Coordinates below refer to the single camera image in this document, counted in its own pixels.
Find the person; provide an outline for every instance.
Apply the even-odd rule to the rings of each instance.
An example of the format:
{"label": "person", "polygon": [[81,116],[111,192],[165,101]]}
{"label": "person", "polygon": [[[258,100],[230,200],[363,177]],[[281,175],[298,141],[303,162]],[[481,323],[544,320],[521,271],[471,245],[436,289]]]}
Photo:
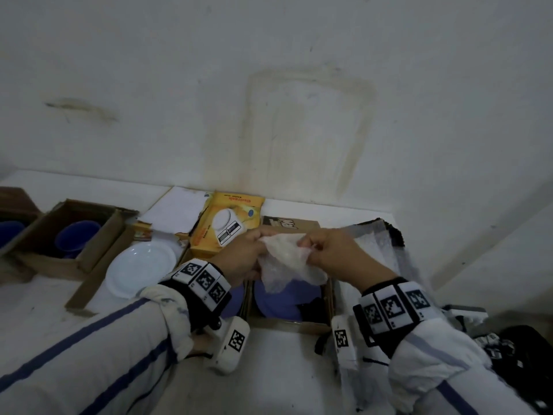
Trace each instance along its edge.
{"label": "person", "polygon": [[[261,226],[236,237],[210,262],[231,286],[259,279],[257,259],[267,252]],[[364,296],[406,280],[364,253],[338,229],[305,235],[308,265],[357,288]],[[168,382],[169,369],[200,344],[190,336],[192,309],[175,289],[152,286],[140,298],[31,355],[13,356],[0,371],[5,414],[147,414]],[[490,369],[490,361],[466,334],[443,318],[428,318],[375,335],[391,358],[391,403],[404,413],[429,415],[533,413]]]}

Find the person's right hand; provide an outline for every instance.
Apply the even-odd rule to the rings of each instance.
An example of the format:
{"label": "person's right hand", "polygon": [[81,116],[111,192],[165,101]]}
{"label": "person's right hand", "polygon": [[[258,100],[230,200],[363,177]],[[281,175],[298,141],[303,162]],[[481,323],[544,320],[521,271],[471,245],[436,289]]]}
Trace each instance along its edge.
{"label": "person's right hand", "polygon": [[308,265],[321,268],[329,277],[347,282],[361,293],[397,277],[392,270],[366,254],[353,237],[341,229],[314,230],[303,236],[298,246],[313,249]]}

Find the hand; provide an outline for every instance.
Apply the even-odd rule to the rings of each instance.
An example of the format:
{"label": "hand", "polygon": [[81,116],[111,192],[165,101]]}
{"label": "hand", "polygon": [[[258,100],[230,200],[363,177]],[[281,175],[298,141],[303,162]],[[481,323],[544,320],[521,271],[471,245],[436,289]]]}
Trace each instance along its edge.
{"label": "hand", "polygon": [[257,258],[266,254],[267,248],[259,238],[277,233],[271,226],[249,230],[226,245],[210,262],[218,266],[232,287],[239,286],[245,279],[260,279]]}
{"label": "hand", "polygon": [[308,265],[321,268],[329,277],[347,282],[361,293],[397,277],[392,270],[366,254],[344,230],[314,230],[302,237],[298,246],[314,248],[308,257]]}

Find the rectangular stain on wall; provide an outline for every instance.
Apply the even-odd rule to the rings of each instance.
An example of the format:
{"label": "rectangular stain on wall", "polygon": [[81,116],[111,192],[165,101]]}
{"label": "rectangular stain on wall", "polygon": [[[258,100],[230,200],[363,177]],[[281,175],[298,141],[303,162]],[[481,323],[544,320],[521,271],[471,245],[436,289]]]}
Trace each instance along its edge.
{"label": "rectangular stain on wall", "polygon": [[250,76],[239,186],[286,200],[338,200],[363,153],[374,103],[369,82],[336,69]]}

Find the wrist strap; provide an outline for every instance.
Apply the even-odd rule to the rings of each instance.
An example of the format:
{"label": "wrist strap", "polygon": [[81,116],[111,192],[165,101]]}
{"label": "wrist strap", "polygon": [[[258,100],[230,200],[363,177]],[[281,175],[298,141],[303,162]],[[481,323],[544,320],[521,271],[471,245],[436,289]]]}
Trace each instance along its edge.
{"label": "wrist strap", "polygon": [[442,317],[422,286],[400,277],[365,291],[353,312],[367,346],[380,346],[389,358],[419,323]]}
{"label": "wrist strap", "polygon": [[217,323],[231,299],[231,286],[212,263],[191,259],[167,274],[159,284],[178,291],[186,299],[190,330]]}

